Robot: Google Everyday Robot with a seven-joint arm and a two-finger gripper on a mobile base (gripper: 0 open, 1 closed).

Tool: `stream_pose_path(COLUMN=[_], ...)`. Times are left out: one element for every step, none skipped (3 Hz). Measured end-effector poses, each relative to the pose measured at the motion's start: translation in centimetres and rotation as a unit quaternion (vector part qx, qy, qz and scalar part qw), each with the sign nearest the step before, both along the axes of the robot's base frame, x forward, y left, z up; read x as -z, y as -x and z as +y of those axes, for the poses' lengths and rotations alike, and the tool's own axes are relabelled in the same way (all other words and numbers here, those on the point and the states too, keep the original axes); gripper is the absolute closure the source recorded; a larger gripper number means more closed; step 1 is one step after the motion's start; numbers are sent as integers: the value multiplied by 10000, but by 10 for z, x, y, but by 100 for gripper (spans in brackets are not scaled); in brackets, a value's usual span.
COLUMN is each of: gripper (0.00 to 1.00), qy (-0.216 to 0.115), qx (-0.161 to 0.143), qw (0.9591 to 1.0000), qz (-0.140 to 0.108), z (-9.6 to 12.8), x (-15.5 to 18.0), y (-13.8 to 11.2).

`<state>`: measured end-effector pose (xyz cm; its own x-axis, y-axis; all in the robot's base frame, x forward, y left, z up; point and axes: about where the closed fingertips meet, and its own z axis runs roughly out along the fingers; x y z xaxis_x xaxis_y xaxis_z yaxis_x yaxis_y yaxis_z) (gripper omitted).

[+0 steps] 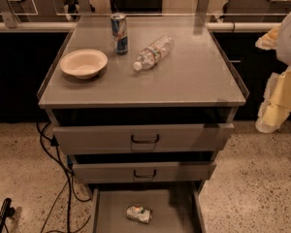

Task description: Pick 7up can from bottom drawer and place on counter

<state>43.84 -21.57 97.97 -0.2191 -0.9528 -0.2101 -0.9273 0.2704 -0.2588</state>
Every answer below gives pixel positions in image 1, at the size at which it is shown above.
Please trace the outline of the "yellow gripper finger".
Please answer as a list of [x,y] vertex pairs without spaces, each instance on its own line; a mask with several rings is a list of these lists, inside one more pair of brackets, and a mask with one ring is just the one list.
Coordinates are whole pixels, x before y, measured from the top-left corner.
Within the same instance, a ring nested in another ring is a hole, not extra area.
[[273,133],[291,114],[291,66],[281,74],[272,73],[264,91],[255,127]]
[[268,33],[264,34],[256,41],[255,47],[261,50],[275,50],[277,47],[279,29],[280,26],[278,25],[271,29]]

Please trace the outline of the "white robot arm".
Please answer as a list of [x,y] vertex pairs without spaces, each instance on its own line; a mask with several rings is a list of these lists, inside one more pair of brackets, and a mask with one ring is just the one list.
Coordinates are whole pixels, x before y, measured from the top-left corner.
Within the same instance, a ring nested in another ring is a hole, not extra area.
[[276,58],[287,65],[284,72],[269,77],[255,122],[258,131],[273,133],[291,114],[291,12],[281,25],[260,37],[255,46],[275,50]]

